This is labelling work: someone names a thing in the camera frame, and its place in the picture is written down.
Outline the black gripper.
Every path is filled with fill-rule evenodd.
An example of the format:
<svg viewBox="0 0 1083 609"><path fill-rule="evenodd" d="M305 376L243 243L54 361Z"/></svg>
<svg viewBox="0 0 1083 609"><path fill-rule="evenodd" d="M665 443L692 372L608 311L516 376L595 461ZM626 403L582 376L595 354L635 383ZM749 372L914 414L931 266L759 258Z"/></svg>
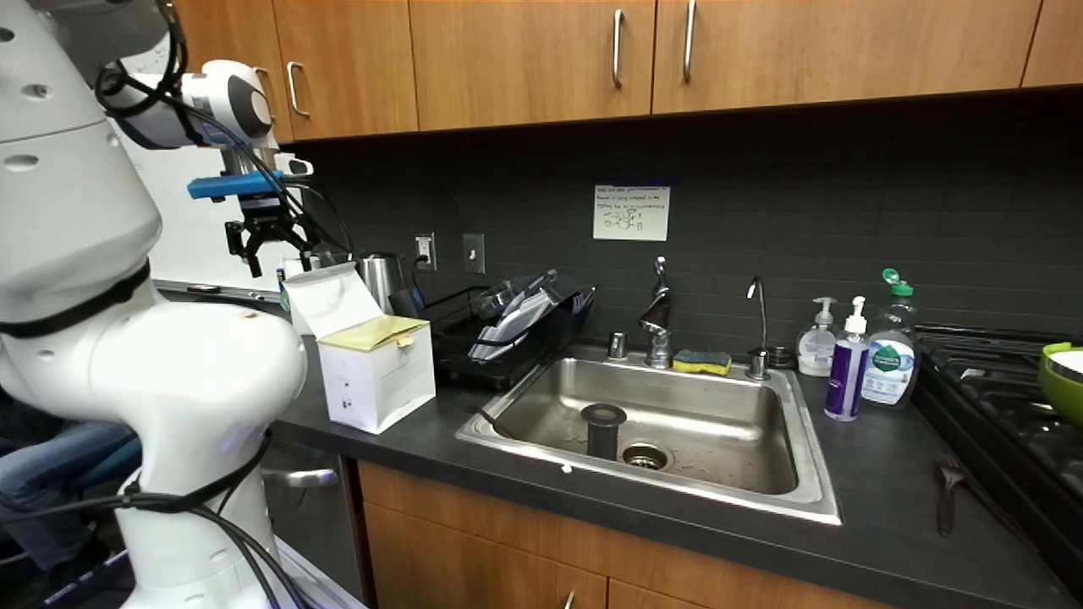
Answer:
<svg viewBox="0 0 1083 609"><path fill-rule="evenodd" d="M264 273L259 252L264 243L292 243L299 252L312 248L309 235L300 235L300 223L287 213L284 201L266 200L243 200L240 216L224 223L226 231L226 249L246 264L255 277Z"/></svg>

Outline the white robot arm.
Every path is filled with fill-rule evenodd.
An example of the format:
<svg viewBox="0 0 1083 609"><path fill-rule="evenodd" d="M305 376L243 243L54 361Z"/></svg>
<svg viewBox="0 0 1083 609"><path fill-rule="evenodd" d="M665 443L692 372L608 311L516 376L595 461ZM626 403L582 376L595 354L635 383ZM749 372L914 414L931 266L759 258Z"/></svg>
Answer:
<svg viewBox="0 0 1083 609"><path fill-rule="evenodd" d="M134 576L122 609L300 609L261 454L305 390L305 342L277 314L151 285L163 216L124 155L213 144L266 174L261 77L189 71L165 0L0 0L0 33L5 390L139 437L139 470L106 500Z"/></svg>

